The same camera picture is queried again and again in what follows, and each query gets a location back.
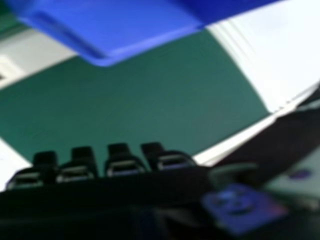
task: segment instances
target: blue component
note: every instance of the blue component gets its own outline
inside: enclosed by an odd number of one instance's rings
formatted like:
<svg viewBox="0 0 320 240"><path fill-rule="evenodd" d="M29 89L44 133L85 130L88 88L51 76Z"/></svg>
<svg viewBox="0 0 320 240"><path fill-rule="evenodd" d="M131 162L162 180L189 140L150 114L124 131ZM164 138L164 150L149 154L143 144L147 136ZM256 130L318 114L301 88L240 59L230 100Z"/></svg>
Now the blue component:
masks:
<svg viewBox="0 0 320 240"><path fill-rule="evenodd" d="M110 66L277 0L6 0L19 19Z"/></svg>
<svg viewBox="0 0 320 240"><path fill-rule="evenodd" d="M241 184L230 184L224 191L207 194L202 204L235 236L250 232L288 213L285 207L267 194Z"/></svg>

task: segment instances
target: green object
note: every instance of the green object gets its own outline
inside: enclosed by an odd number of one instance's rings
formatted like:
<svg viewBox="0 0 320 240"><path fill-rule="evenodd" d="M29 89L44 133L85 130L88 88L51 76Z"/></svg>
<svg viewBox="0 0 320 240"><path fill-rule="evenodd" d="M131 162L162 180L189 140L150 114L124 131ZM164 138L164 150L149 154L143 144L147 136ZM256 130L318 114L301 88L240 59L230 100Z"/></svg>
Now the green object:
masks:
<svg viewBox="0 0 320 240"><path fill-rule="evenodd" d="M0 41L27 28L27 26L18 21L5 3L0 0Z"/></svg>
<svg viewBox="0 0 320 240"><path fill-rule="evenodd" d="M23 156L160 141L197 154L268 116L256 92L207 31L113 67L76 57L0 92L0 136Z"/></svg>

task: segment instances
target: blue plastic bin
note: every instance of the blue plastic bin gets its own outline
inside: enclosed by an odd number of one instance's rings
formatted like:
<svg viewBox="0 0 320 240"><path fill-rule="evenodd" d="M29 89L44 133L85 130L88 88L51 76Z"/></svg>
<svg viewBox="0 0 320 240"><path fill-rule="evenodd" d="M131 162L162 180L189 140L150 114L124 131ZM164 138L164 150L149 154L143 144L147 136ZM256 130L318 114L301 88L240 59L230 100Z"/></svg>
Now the blue plastic bin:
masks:
<svg viewBox="0 0 320 240"><path fill-rule="evenodd" d="M276 0L6 0L19 19L110 66Z"/></svg>

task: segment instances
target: blue container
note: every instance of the blue container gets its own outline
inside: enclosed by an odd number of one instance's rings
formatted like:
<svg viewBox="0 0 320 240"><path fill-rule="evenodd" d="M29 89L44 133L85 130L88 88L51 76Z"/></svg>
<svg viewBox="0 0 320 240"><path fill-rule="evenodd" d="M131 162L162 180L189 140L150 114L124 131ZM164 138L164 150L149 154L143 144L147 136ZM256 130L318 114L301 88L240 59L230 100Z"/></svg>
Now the blue container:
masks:
<svg viewBox="0 0 320 240"><path fill-rule="evenodd" d="M19 19L110 66L276 0L6 0Z"/></svg>

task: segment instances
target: blue object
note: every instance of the blue object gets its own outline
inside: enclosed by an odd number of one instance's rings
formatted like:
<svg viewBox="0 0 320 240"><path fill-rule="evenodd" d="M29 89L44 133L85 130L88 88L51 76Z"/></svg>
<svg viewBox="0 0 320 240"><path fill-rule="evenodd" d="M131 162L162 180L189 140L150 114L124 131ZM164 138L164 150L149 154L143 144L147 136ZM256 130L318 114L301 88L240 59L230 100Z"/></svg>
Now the blue object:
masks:
<svg viewBox="0 0 320 240"><path fill-rule="evenodd" d="M288 210L267 194L241 184L230 184L202 199L204 208L229 232L243 235L285 216Z"/></svg>
<svg viewBox="0 0 320 240"><path fill-rule="evenodd" d="M110 66L276 0L6 0L19 19Z"/></svg>

